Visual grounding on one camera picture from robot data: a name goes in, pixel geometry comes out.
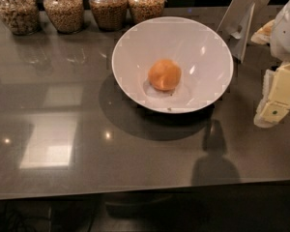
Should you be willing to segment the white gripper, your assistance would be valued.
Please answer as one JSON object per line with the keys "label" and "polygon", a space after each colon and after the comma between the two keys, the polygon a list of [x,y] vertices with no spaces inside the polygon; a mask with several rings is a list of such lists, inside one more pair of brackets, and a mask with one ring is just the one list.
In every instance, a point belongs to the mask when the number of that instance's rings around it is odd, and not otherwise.
{"label": "white gripper", "polygon": [[290,112],[290,0],[275,17],[251,36],[255,44],[270,43],[271,54],[283,62],[275,71],[266,70],[263,98],[254,116],[254,125],[271,128]]}

